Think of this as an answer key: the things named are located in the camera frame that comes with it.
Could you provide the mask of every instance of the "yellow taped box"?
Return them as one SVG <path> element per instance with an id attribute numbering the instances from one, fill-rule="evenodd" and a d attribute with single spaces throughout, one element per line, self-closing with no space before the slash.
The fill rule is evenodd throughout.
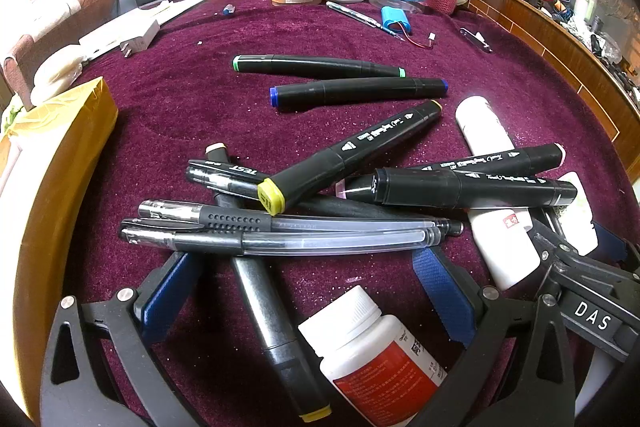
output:
<path id="1" fill-rule="evenodd" d="M 40 424 L 40 378 L 76 217 L 118 110 L 97 78 L 18 115 L 0 140 L 0 381 Z"/>

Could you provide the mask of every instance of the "wooden cabinet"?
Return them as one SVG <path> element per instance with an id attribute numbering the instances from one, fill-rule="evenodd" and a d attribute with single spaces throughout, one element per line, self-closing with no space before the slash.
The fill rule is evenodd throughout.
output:
<path id="1" fill-rule="evenodd" d="M 470 0 L 542 56 L 591 109 L 632 183 L 640 178 L 640 111 L 600 61 L 574 36 L 522 0 Z"/>

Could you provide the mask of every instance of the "purple tablecloth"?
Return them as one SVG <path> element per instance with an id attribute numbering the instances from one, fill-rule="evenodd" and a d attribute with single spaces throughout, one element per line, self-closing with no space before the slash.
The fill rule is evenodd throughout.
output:
<path id="1" fill-rule="evenodd" d="M 333 12 L 325 6 L 273 7 L 270 0 L 208 0 L 167 24 L 148 51 L 124 59 L 117 50 L 93 62 L 81 81 L 104 76 L 120 110 L 84 198 L 68 256 L 65 292 L 81 302 L 109 299 L 138 285 L 167 252 L 126 245 L 117 237 L 123 217 L 147 198 L 209 203 L 210 192 L 187 182 L 187 160 L 223 141 L 239 163 L 277 172 L 354 131 L 417 101 L 319 107 L 279 114 L 269 88 L 298 78 L 240 74 L 238 54 L 290 54 L 357 58 L 400 66 L 408 76 L 449 82 L 442 119 L 419 138 L 398 146 L 373 166 L 408 166 L 469 155 L 455 122 L 468 96 L 492 104 L 516 146 L 562 144 L 567 159 L 553 176 L 580 175 L 594 219 L 624 237 L 640 239 L 638 204 L 620 160 L 587 106 L 540 56 L 489 19 L 469 12 L 453 17 L 412 16 L 424 50 Z M 380 18 L 369 4 L 354 6 Z M 485 54 L 459 35 L 481 31 L 494 49 Z M 480 284 L 489 282 L 470 231 L 448 238 L 444 251 Z M 215 261 L 189 299 L 168 340 L 154 347 L 160 362 L 209 425 L 299 426 L 270 371 L 245 312 L 230 265 Z M 416 279 L 406 254 L 271 263 L 273 276 L 299 324 L 356 284 L 397 315 L 426 349 L 450 369 L 461 352 L 450 342 Z M 132 408 L 144 414 L 124 372 L 107 355 Z M 334 413 L 322 425 L 366 425 L 330 386 Z"/>

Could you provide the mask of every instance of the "pen with test text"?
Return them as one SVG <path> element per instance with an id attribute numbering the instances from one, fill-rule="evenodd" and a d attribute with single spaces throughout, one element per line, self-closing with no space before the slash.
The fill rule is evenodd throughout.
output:
<path id="1" fill-rule="evenodd" d="M 344 13 L 345 15 L 353 19 L 356 19 L 357 21 L 365 23 L 367 26 L 371 26 L 372 28 L 378 28 L 379 30 L 382 30 L 383 32 L 388 33 L 389 35 L 395 37 L 396 39 L 400 39 L 401 41 L 404 41 L 404 39 L 400 35 L 396 34 L 395 32 L 391 31 L 388 28 L 385 28 L 377 20 L 372 19 L 371 17 L 367 17 L 362 13 L 356 12 L 355 10 L 342 6 L 341 4 L 336 4 L 335 2 L 327 1 L 326 5 L 332 10 L 335 10 L 340 13 Z"/>

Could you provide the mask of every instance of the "metal screw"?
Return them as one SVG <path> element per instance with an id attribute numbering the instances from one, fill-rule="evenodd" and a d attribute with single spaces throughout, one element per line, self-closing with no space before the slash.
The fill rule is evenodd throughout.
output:
<path id="1" fill-rule="evenodd" d="M 67 308 L 71 308 L 71 306 L 74 305 L 74 302 L 76 302 L 76 300 L 71 295 L 67 295 L 62 299 L 62 301 L 60 301 L 60 307 L 63 310 L 66 310 Z"/>
<path id="2" fill-rule="evenodd" d="M 500 292 L 493 286 L 485 286 L 482 288 L 482 296 L 490 301 L 495 301 L 500 296 Z"/>
<path id="3" fill-rule="evenodd" d="M 546 304 L 546 306 L 555 306 L 556 305 L 556 299 L 554 299 L 553 295 L 549 295 L 548 293 L 545 293 L 542 296 L 542 301 Z"/>
<path id="4" fill-rule="evenodd" d="M 131 288 L 123 288 L 118 292 L 118 301 L 126 302 L 133 296 L 133 290 Z"/>

